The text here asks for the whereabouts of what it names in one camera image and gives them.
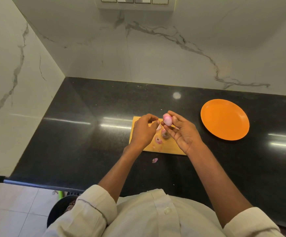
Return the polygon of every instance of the rolled-up sleeve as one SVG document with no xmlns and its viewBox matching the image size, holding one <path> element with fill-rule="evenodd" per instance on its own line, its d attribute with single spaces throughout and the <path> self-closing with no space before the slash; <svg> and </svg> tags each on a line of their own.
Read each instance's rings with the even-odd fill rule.
<svg viewBox="0 0 286 237">
<path fill-rule="evenodd" d="M 49 226 L 43 237 L 101 236 L 117 216 L 117 205 L 109 193 L 93 185 L 80 195 L 72 210 Z"/>
<path fill-rule="evenodd" d="M 257 207 L 236 215 L 223 231 L 227 237 L 283 237 L 279 227 Z"/>
</svg>

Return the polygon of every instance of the cream shirt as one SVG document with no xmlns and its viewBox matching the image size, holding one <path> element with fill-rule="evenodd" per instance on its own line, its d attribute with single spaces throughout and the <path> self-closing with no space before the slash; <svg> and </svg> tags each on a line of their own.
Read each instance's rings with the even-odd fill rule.
<svg viewBox="0 0 286 237">
<path fill-rule="evenodd" d="M 72 210 L 59 217 L 44 237 L 111 236 L 283 236 L 259 208 L 235 216 L 222 229 L 209 207 L 193 200 L 169 196 L 163 190 L 120 197 L 117 204 L 98 185 L 77 198 Z"/>
</svg>

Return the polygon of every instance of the person's left hand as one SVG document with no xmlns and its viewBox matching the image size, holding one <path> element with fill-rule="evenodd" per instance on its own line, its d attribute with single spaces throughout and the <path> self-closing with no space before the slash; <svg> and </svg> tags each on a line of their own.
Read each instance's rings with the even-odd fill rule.
<svg viewBox="0 0 286 237">
<path fill-rule="evenodd" d="M 144 150 L 145 147 L 151 143 L 153 137 L 156 133 L 156 129 L 159 126 L 160 122 L 157 116 L 152 114 L 147 114 L 142 116 L 134 123 L 132 140 L 130 145 L 137 147 L 140 150 Z"/>
</svg>

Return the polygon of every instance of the yellow cutting board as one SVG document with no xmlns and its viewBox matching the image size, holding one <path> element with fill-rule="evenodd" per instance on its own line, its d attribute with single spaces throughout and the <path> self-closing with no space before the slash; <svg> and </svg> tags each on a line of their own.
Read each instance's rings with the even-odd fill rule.
<svg viewBox="0 0 286 237">
<path fill-rule="evenodd" d="M 140 116 L 134 116 L 132 120 L 132 128 L 131 128 L 131 134 L 130 134 L 130 140 L 132 139 L 132 133 L 133 133 L 133 127 L 134 123 L 140 118 Z M 168 153 L 168 154 L 175 154 L 175 155 L 185 155 L 185 153 L 178 147 L 176 141 L 172 138 L 164 138 L 162 137 L 161 131 L 164 129 L 162 128 L 158 131 L 156 131 L 156 134 L 153 137 L 152 142 L 144 149 L 145 151 L 152 151 L 152 152 L 161 152 L 161 153 Z M 158 136 L 161 140 L 161 144 L 157 144 L 155 142 L 155 137 Z"/>
</svg>

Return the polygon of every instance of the forearm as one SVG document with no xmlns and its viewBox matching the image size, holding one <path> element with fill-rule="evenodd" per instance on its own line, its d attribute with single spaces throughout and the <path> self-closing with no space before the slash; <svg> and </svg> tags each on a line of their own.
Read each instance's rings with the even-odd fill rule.
<svg viewBox="0 0 286 237">
<path fill-rule="evenodd" d="M 192 151 L 189 158 L 222 227 L 237 214 L 252 207 L 205 144 L 201 144 L 196 151 Z"/>
<path fill-rule="evenodd" d="M 116 203 L 129 171 L 141 152 L 142 150 L 137 147 L 127 146 L 121 158 L 98 183 L 99 186 L 108 191 Z"/>
</svg>

